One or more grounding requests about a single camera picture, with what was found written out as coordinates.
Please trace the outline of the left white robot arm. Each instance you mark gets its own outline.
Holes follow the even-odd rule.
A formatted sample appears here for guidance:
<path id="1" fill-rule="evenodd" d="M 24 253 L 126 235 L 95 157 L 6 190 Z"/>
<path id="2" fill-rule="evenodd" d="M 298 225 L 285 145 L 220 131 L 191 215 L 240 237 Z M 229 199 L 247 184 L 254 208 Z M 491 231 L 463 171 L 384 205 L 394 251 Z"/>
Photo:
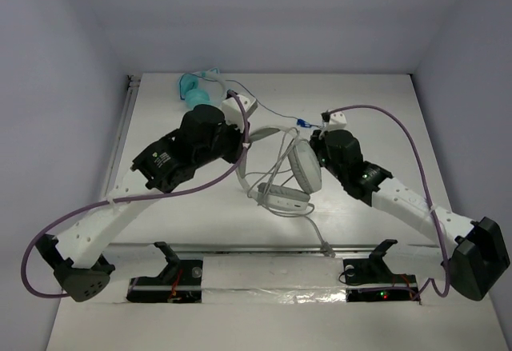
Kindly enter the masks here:
<path id="1" fill-rule="evenodd" d="M 48 227 L 79 216 L 57 235 L 47 229 L 32 241 L 53 270 L 62 296 L 88 301 L 110 282 L 151 277 L 172 283 L 181 260 L 164 241 L 116 258 L 110 243 L 156 202 L 201 192 L 230 176 L 246 156 L 250 116 L 247 100 L 229 98 L 220 108 L 198 105 L 181 125 L 150 143 L 102 201 L 76 209 Z"/>

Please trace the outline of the teal white headphones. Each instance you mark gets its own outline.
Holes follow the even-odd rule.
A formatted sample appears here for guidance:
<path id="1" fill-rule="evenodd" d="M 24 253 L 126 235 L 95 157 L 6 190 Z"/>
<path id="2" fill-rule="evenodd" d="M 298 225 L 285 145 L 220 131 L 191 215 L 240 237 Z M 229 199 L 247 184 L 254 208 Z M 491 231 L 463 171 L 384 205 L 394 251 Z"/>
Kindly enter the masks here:
<path id="1" fill-rule="evenodd" d="M 210 95 L 207 90 L 201 87 L 200 81 L 218 83 L 221 89 L 219 95 Z M 178 79 L 179 98 L 185 102 L 190 110 L 199 105 L 219 107 L 222 101 L 226 99 L 228 89 L 227 82 L 218 68 L 184 73 Z"/>

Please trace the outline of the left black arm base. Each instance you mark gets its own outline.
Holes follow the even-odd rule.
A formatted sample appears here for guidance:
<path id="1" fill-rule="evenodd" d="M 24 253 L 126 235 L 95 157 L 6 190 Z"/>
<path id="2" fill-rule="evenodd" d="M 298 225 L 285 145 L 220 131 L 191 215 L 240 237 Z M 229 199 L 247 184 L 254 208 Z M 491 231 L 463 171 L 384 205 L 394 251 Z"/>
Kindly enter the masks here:
<path id="1" fill-rule="evenodd" d="M 182 259 L 163 241 L 154 243 L 166 265 L 154 277 L 130 280 L 126 299 L 130 303 L 195 304 L 202 302 L 202 259 Z"/>

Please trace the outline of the metal rail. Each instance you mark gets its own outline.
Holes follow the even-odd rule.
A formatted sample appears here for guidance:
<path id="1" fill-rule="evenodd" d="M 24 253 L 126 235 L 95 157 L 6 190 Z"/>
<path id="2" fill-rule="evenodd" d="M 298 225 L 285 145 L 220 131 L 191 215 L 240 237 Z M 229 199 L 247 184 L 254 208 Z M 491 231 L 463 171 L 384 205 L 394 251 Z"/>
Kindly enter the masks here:
<path id="1" fill-rule="evenodd" d="M 114 243 L 107 249 L 138 249 L 151 244 L 140 243 Z M 195 252 L 195 253 L 240 253 L 240 252 L 287 252 L 287 253 L 313 253 L 320 252 L 320 245 L 207 245 L 207 244 L 169 244 L 175 252 Z M 370 251 L 377 245 L 331 245 L 336 252 L 362 252 Z M 410 245 L 413 247 L 434 248 L 434 245 Z"/>

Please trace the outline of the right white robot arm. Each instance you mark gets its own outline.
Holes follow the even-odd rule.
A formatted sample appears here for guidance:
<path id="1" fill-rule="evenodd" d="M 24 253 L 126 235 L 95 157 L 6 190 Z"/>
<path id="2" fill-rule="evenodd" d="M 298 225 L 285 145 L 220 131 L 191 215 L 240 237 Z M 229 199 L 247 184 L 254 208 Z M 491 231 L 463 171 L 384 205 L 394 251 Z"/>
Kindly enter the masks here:
<path id="1" fill-rule="evenodd" d="M 347 130 L 315 130 L 310 146 L 319 164 L 354 199 L 389 214 L 433 242 L 433 246 L 381 242 L 366 259 L 358 259 L 349 283 L 369 285 L 396 273 L 445 280 L 472 301 L 481 301 L 510 266 L 499 224 L 479 221 L 429 205 L 391 172 L 364 160 L 358 140 Z"/>

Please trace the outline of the white grey headphones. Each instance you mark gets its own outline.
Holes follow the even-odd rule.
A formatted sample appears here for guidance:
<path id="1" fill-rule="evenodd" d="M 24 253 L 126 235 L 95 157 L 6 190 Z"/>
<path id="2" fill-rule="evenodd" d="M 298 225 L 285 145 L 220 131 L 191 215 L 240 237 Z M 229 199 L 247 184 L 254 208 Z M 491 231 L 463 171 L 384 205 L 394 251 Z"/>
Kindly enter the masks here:
<path id="1" fill-rule="evenodd" d="M 246 159 L 236 169 L 237 178 L 246 196 L 271 213 L 282 217 L 307 216 L 314 211 L 310 201 L 312 194 L 322 188 L 322 174 L 318 160 L 310 143 L 299 131 L 284 126 L 265 126 L 249 135 L 249 145 L 274 134 L 282 133 L 282 140 L 275 163 L 257 181 L 249 183 L 246 178 Z M 295 180 L 298 188 L 290 188 L 285 182 L 277 184 L 275 178 L 282 174 L 282 165 L 287 162 L 289 180 Z"/>

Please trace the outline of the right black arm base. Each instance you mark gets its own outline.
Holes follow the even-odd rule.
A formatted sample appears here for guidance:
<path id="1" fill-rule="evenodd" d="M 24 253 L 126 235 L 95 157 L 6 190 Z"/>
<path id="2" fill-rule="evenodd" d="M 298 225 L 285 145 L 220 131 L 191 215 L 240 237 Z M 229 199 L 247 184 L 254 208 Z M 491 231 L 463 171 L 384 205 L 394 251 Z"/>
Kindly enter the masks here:
<path id="1" fill-rule="evenodd" d="M 368 256 L 343 261 L 343 271 L 338 281 L 346 287 L 347 302 L 420 302 L 416 277 L 413 274 L 393 273 L 384 262 L 389 249 L 397 244 L 396 239 L 386 239 Z"/>

